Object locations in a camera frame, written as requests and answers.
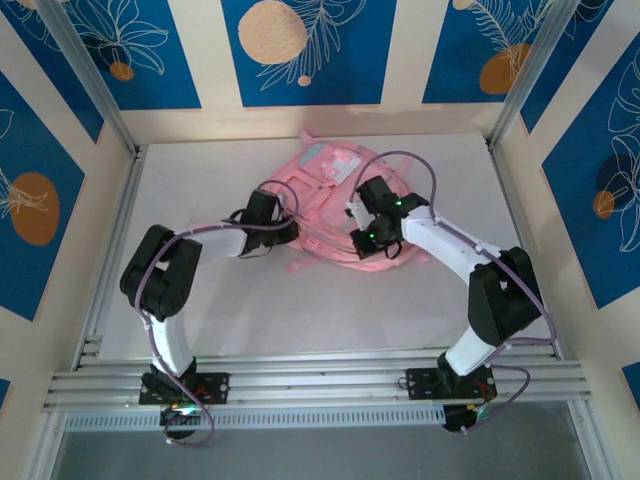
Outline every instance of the white wall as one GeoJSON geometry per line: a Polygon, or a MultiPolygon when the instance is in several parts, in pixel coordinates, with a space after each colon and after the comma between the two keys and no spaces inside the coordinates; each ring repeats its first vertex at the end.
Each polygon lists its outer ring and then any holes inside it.
{"type": "Polygon", "coordinates": [[[541,165],[640,31],[639,8],[637,0],[613,3],[532,134],[517,121],[499,151],[544,294],[563,340],[581,360],[607,439],[630,480],[640,471],[640,414],[620,369],[640,360],[640,289],[596,308],[541,165]]]}
{"type": "Polygon", "coordinates": [[[130,161],[109,128],[91,141],[2,15],[0,71],[85,173],[36,319],[0,307],[0,378],[12,384],[0,417],[0,478],[9,480],[23,467],[52,372],[69,368],[130,161]]]}

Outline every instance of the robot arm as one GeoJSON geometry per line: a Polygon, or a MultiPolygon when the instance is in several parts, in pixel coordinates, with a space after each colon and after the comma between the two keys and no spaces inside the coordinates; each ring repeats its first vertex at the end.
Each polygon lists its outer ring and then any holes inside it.
{"type": "MultiPolygon", "coordinates": [[[[180,238],[160,259],[161,263],[154,266],[143,286],[140,306],[151,319],[151,333],[158,353],[171,370],[170,373],[189,391],[214,393],[214,387],[207,384],[213,375],[203,376],[196,372],[196,360],[187,342],[181,313],[198,265],[214,259],[242,257],[261,246],[270,248],[296,239],[297,224],[288,217],[280,218],[281,210],[280,200],[275,194],[255,190],[246,208],[240,211],[242,214],[238,226],[199,233],[199,242],[180,238]],[[260,230],[256,226],[278,228],[260,230]]],[[[136,294],[145,272],[160,249],[174,237],[175,233],[168,228],[154,225],[142,239],[120,279],[120,291],[127,296],[132,307],[135,308],[136,294]]],[[[183,399],[182,392],[167,373],[162,363],[154,357],[151,372],[142,378],[145,388],[140,396],[140,404],[172,404],[183,399]]],[[[225,395],[216,397],[217,403],[224,403],[220,402],[220,398],[226,398],[225,395]]],[[[211,397],[203,396],[200,400],[211,403],[211,397]]]]}
{"type": "Polygon", "coordinates": [[[360,258],[381,251],[388,254],[389,248],[401,248],[404,241],[428,251],[469,287],[469,327],[438,360],[438,377],[444,390],[453,393],[505,340],[540,316],[525,292],[481,252],[500,258],[539,298],[529,256],[519,247],[503,251],[475,239],[415,193],[398,198],[381,177],[357,191],[361,203],[348,204],[348,210],[360,227],[351,232],[360,258]]]}

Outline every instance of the white floor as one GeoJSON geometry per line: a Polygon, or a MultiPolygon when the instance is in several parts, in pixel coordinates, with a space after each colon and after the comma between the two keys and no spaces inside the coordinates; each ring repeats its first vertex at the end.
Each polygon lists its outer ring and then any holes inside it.
{"type": "MultiPolygon", "coordinates": [[[[378,152],[424,156],[438,175],[436,207],[499,246],[517,244],[483,138],[470,135],[351,139],[378,152]]],[[[119,274],[153,224],[179,231],[245,206],[249,194],[300,148],[297,140],[153,145],[149,148],[119,274]]],[[[431,182],[410,171],[418,193],[431,182]]],[[[183,310],[196,355],[289,354],[451,345],[464,331],[465,285],[436,260],[382,273],[321,264],[290,274],[302,254],[280,247],[263,258],[201,263],[183,310]]],[[[140,320],[115,289],[103,312],[102,359],[149,357],[140,320]]],[[[527,333],[546,336],[538,321],[527,333]]]]}

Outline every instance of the cable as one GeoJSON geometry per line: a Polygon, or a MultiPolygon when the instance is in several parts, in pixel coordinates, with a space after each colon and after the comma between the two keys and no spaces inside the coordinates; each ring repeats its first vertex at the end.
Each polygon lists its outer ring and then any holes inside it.
{"type": "Polygon", "coordinates": [[[214,231],[214,230],[228,230],[228,229],[247,229],[247,230],[261,230],[261,231],[275,231],[275,230],[280,230],[282,228],[286,228],[289,225],[291,225],[297,214],[298,211],[300,209],[300,200],[298,199],[298,195],[296,194],[295,190],[293,188],[291,188],[289,185],[287,185],[284,182],[281,182],[279,180],[267,180],[266,182],[262,182],[258,188],[266,185],[266,184],[270,184],[270,183],[274,183],[274,184],[278,184],[278,185],[282,185],[283,187],[287,188],[292,196],[293,199],[295,200],[295,209],[293,212],[293,215],[283,224],[281,225],[275,225],[275,226],[264,226],[264,225],[241,225],[241,224],[212,224],[212,225],[205,225],[205,226],[200,226],[200,227],[196,227],[192,230],[186,230],[184,232],[180,232],[175,234],[173,237],[171,237],[167,243],[165,243],[162,248],[160,248],[160,250],[158,251],[158,253],[156,254],[156,256],[153,258],[153,260],[151,261],[149,267],[147,268],[147,270],[144,272],[144,275],[142,276],[142,279],[140,280],[140,285],[138,286],[138,290],[136,291],[136,296],[135,296],[135,300],[134,300],[134,308],[136,310],[136,312],[138,312],[138,315],[140,316],[140,318],[142,319],[142,322],[144,323],[144,328],[147,331],[147,336],[149,338],[149,344],[151,345],[151,352],[152,355],[154,357],[155,360],[157,360],[158,364],[160,365],[160,367],[162,368],[163,372],[169,377],[169,379],[171,379],[171,381],[198,407],[198,409],[200,409],[206,416],[207,420],[209,421],[209,424],[211,425],[211,429],[209,431],[209,434],[207,435],[207,437],[204,440],[200,440],[198,442],[184,442],[184,441],[176,441],[173,440],[172,438],[169,437],[168,435],[168,425],[165,427],[165,429],[163,429],[163,434],[165,435],[166,441],[168,444],[170,445],[180,445],[183,447],[201,447],[203,445],[206,445],[212,438],[213,438],[213,434],[215,432],[215,425],[214,425],[214,420],[213,420],[213,416],[211,415],[211,412],[209,411],[209,409],[200,401],[200,399],[198,399],[198,397],[196,395],[194,395],[187,387],[185,387],[182,382],[180,381],[180,379],[171,371],[171,368],[169,367],[169,365],[167,364],[167,362],[164,361],[164,359],[162,358],[162,355],[160,354],[160,351],[158,350],[158,345],[156,343],[156,339],[153,335],[153,322],[151,320],[151,317],[149,316],[149,314],[147,312],[145,312],[144,310],[142,310],[142,307],[140,305],[140,302],[142,300],[142,293],[144,292],[144,289],[147,285],[147,282],[149,281],[149,278],[151,277],[151,274],[153,272],[153,269],[155,268],[155,266],[160,262],[160,259],[164,256],[164,254],[180,239],[184,239],[184,238],[190,238],[193,237],[195,235],[198,235],[200,233],[205,233],[205,232],[210,232],[210,231],[214,231]]]}
{"type": "Polygon", "coordinates": [[[507,408],[507,406],[509,406],[510,404],[515,402],[518,399],[518,397],[524,393],[524,391],[527,389],[527,387],[531,383],[531,373],[529,372],[529,370],[527,370],[525,368],[513,367],[513,366],[510,366],[510,365],[496,365],[496,364],[491,365],[491,366],[493,368],[498,369],[498,370],[513,370],[513,371],[517,371],[517,372],[522,372],[522,373],[525,374],[526,378],[524,380],[524,383],[520,387],[520,389],[516,393],[511,395],[506,402],[504,402],[502,405],[496,407],[495,410],[493,410],[493,412],[491,414],[489,414],[489,417],[487,419],[482,420],[481,422],[476,423],[475,425],[472,425],[469,428],[465,428],[464,430],[462,430],[462,432],[465,435],[468,434],[469,432],[473,431],[473,430],[476,430],[476,429],[480,428],[482,425],[487,423],[490,419],[494,418],[500,412],[504,411],[504,409],[507,408]]]}

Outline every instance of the white leaf drawing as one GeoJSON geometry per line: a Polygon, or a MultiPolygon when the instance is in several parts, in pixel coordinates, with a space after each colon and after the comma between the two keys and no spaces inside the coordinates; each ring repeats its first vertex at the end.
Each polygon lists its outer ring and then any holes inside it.
{"type": "Polygon", "coordinates": [[[44,25],[42,18],[33,8],[29,8],[17,0],[2,0],[8,10],[18,19],[22,26],[36,40],[43,42],[52,50],[60,51],[58,44],[55,42],[51,33],[44,25]]]}
{"type": "Polygon", "coordinates": [[[541,0],[534,7],[529,0],[520,16],[514,13],[510,0],[473,0],[467,9],[475,15],[480,33],[489,38],[494,50],[507,55],[511,79],[522,64],[522,45],[542,26],[552,3],[553,0],[541,0]]]}
{"type": "Polygon", "coordinates": [[[599,4],[593,5],[588,0],[582,0],[576,8],[576,12],[569,20],[567,27],[564,29],[564,33],[573,40],[576,35],[576,28],[579,22],[592,23],[597,21],[603,14],[605,7],[609,3],[609,0],[602,0],[599,4]]]}
{"type": "Polygon", "coordinates": [[[608,180],[608,213],[620,214],[620,246],[630,253],[640,246],[640,49],[627,65],[618,82],[608,118],[614,134],[611,149],[617,171],[608,180]]]}
{"type": "MultiPolygon", "coordinates": [[[[30,35],[59,51],[36,10],[16,0],[2,1],[30,35]]],[[[137,65],[158,75],[164,73],[164,62],[153,49],[167,42],[169,31],[138,20],[140,8],[137,0],[70,0],[61,5],[85,46],[93,53],[92,58],[98,63],[98,68],[109,70],[113,62],[118,62],[127,68],[137,65]]],[[[126,81],[131,78],[123,76],[119,79],[126,81]]]]}
{"type": "MultiPolygon", "coordinates": [[[[15,112],[0,109],[0,141],[11,129],[11,123],[15,112]]],[[[22,207],[29,207],[42,212],[48,211],[44,201],[47,194],[30,195],[13,185],[0,168],[0,218],[5,218],[12,210],[20,211],[22,207]]]]}

